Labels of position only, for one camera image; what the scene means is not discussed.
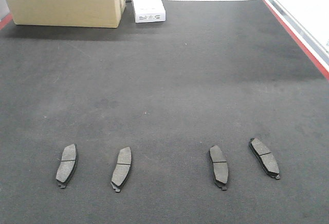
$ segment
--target red edge trim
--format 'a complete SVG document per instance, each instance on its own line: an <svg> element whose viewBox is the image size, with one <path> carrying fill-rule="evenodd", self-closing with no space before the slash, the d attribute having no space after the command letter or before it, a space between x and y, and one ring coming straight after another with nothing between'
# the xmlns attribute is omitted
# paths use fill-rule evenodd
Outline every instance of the red edge trim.
<svg viewBox="0 0 329 224"><path fill-rule="evenodd" d="M6 26L12 20L12 15L9 13L0 21L0 30Z"/></svg>
<svg viewBox="0 0 329 224"><path fill-rule="evenodd" d="M329 72L322 66L318 59L308 50L308 48L298 39L298 37L293 33L293 31L288 27L288 25L278 16L265 0L263 0L268 9L273 13L276 19L280 22L283 28L288 32L288 34L294 39L298 46L303 50L303 52L308 56L308 58L313 62L313 64L319 69L322 75L329 81Z"/></svg>

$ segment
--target brake pad friction material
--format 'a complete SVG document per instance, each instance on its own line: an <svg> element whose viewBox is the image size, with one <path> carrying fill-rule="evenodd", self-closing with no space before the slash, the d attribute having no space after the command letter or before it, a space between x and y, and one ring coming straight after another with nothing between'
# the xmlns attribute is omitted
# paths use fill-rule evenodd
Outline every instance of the brake pad friction material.
<svg viewBox="0 0 329 224"><path fill-rule="evenodd" d="M78 162L78 151L76 144L71 144L64 148L62 161L56 173L58 186L62 189L66 188L70 181Z"/></svg>
<svg viewBox="0 0 329 224"><path fill-rule="evenodd" d="M279 166L271 150L257 138L252 138L249 146L266 174L272 178L280 179Z"/></svg>
<svg viewBox="0 0 329 224"><path fill-rule="evenodd" d="M223 191L227 190L228 165L221 149L215 145L209 150L215 184Z"/></svg>
<svg viewBox="0 0 329 224"><path fill-rule="evenodd" d="M117 165L113 171L111 185L116 192L120 192L131 170L132 152L130 147L120 150Z"/></svg>

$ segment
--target white box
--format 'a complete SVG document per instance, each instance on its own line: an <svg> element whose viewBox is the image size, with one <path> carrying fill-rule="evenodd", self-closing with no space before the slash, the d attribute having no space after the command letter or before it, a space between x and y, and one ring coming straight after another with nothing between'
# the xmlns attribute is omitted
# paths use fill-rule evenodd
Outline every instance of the white box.
<svg viewBox="0 0 329 224"><path fill-rule="evenodd" d="M132 0L132 3L136 23L166 21L162 0Z"/></svg>

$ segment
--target floor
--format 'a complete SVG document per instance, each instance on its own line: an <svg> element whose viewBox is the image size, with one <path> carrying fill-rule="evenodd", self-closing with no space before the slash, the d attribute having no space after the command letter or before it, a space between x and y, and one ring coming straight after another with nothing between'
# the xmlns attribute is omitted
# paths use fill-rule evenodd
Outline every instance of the floor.
<svg viewBox="0 0 329 224"><path fill-rule="evenodd" d="M0 31L1 224L328 223L328 81L261 0L164 6L164 23L135 24L128 4L118 29ZM79 162L61 190L72 143ZM126 146L133 167L115 193Z"/></svg>

